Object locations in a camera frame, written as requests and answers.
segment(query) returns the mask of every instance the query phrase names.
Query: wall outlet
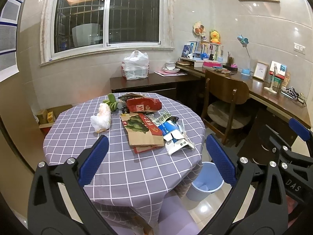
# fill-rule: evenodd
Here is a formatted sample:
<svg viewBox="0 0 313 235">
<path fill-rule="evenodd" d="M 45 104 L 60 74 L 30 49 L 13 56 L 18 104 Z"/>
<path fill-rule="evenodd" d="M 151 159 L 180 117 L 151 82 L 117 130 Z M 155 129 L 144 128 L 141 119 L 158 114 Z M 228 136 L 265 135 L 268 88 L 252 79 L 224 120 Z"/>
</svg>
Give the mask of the wall outlet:
<svg viewBox="0 0 313 235">
<path fill-rule="evenodd" d="M 300 44 L 294 43 L 294 51 L 299 52 L 301 54 L 305 54 L 306 48 Z"/>
</svg>

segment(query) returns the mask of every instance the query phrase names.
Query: window sill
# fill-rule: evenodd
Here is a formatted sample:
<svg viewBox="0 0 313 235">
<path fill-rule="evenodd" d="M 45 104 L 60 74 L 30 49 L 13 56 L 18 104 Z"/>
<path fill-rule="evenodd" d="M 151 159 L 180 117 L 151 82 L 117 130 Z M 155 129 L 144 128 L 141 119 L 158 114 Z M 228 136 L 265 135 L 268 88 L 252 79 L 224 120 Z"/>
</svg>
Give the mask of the window sill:
<svg viewBox="0 0 313 235">
<path fill-rule="evenodd" d="M 116 48 L 110 48 L 110 49 L 103 49 L 103 50 L 97 50 L 97 51 L 90 51 L 90 52 L 83 52 L 80 54 L 75 54 L 75 55 L 71 55 L 71 56 L 66 56 L 66 57 L 62 57 L 62 58 L 56 58 L 53 59 L 51 61 L 48 62 L 43 62 L 41 63 L 39 66 L 46 66 L 49 64 L 53 64 L 55 62 L 60 62 L 63 60 L 68 60 L 68 59 L 73 59 L 73 58 L 77 58 L 77 57 L 81 57 L 81 56 L 88 56 L 88 55 L 94 55 L 94 54 L 101 54 L 101 53 L 111 53 L 111 52 L 115 52 L 115 51 L 123 51 L 123 50 L 168 50 L 168 51 L 173 51 L 175 48 L 170 48 L 170 47 L 116 47 Z"/>
</svg>

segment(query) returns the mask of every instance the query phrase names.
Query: trash bag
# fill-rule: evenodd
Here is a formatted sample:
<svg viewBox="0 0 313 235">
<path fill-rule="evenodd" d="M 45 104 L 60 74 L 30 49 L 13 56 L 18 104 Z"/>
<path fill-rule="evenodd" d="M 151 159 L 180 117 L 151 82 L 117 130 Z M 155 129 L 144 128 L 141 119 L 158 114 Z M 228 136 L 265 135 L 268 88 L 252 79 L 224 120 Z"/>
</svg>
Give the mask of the trash bag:
<svg viewBox="0 0 313 235">
<path fill-rule="evenodd" d="M 122 62 L 123 76 L 127 80 L 144 79 L 149 73 L 149 57 L 147 53 L 135 50 Z"/>
</svg>

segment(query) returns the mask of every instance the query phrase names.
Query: desk drawer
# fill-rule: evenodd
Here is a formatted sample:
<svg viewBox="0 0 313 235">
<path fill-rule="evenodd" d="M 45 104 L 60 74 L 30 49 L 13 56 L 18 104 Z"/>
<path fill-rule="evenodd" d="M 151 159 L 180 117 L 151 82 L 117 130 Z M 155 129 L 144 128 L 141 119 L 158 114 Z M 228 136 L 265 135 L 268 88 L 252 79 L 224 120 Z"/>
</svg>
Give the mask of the desk drawer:
<svg viewBox="0 0 313 235">
<path fill-rule="evenodd" d="M 289 128 L 287 122 L 267 110 L 259 109 L 251 131 L 240 149 L 238 156 L 245 156 L 250 161 L 264 165 L 274 159 L 272 150 L 262 146 L 258 136 L 259 129 L 264 124 L 267 124 L 276 131 L 290 146 L 294 143 L 297 135 Z"/>
<path fill-rule="evenodd" d="M 156 90 L 156 91 L 147 91 L 147 93 L 156 93 L 164 97 L 170 98 L 172 100 L 176 100 L 176 88 L 168 88 L 168 89 Z"/>
</svg>

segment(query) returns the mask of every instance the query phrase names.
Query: purple checkered tablecloth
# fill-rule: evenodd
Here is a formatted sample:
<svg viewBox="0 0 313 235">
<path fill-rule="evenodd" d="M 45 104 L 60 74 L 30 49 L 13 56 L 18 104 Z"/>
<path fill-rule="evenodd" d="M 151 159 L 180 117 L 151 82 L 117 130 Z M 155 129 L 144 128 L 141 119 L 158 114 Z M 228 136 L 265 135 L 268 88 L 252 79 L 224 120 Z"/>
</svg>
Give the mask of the purple checkered tablecloth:
<svg viewBox="0 0 313 235">
<path fill-rule="evenodd" d="M 46 136 L 43 149 L 49 165 L 64 163 L 91 147 L 101 134 L 109 138 L 110 147 L 90 185 L 84 187 L 104 218 L 132 228 L 141 227 L 139 214 L 152 227 L 167 192 L 175 189 L 182 197 L 199 174 L 205 127 L 201 118 L 188 107 L 155 93 L 140 93 L 162 102 L 162 109 L 183 119 L 188 138 L 195 149 L 184 147 L 171 156 L 165 147 L 135 154 L 129 146 L 127 131 L 120 120 L 120 110 L 112 112 L 109 130 L 94 131 L 90 117 L 98 113 L 101 96 L 61 113 Z"/>
</svg>

